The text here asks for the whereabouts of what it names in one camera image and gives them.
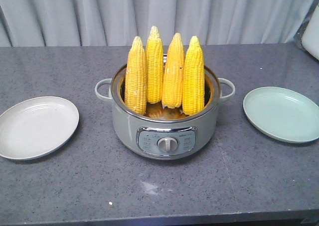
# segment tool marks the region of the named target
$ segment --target white object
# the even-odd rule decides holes
[[[295,91],[254,89],[244,98],[244,111],[249,121],[271,138],[289,143],[319,138],[319,107]]]
[[[0,46],[146,45],[152,25],[164,45],[177,29],[184,44],[289,42],[313,1],[0,0]]]
[[[0,156],[30,160],[47,155],[71,137],[78,122],[76,106],[60,97],[18,103],[0,115]]]
[[[302,38],[303,47],[319,60],[319,6],[317,5]]]

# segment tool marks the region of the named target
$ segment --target electric cooking pot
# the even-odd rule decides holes
[[[235,94],[231,81],[217,78],[205,66],[205,107],[201,112],[186,116],[181,108],[163,109],[161,103],[157,103],[147,104],[146,114],[140,115],[124,103],[126,67],[124,65],[112,79],[99,81],[95,94],[112,106],[113,127],[123,144],[147,158],[174,160],[203,148],[215,131],[219,105]],[[222,96],[221,83],[231,87],[232,92]],[[98,92],[106,84],[110,85],[108,96]]]

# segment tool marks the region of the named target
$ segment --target control knob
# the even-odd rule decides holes
[[[163,137],[158,140],[157,146],[160,151],[169,153],[178,148],[178,141],[173,137]]]

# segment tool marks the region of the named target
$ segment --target gray countertop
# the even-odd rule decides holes
[[[205,64],[231,80],[236,94],[220,107],[203,149],[157,161],[121,143],[111,108],[94,94],[99,80],[126,63],[129,47],[0,48],[0,113],[39,96],[66,98],[80,113],[74,135],[50,155],[0,158],[0,225],[181,225],[319,215],[319,141],[273,140],[249,123],[242,106],[245,95],[262,86],[288,88],[319,104],[318,61],[293,43],[203,50]]]

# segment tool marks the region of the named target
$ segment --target plate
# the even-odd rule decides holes
[[[244,98],[248,120],[261,132],[289,143],[319,138],[319,107],[295,91],[261,87]]]
[[[30,160],[61,147],[79,123],[76,106],[44,96],[18,103],[0,115],[0,156]]]

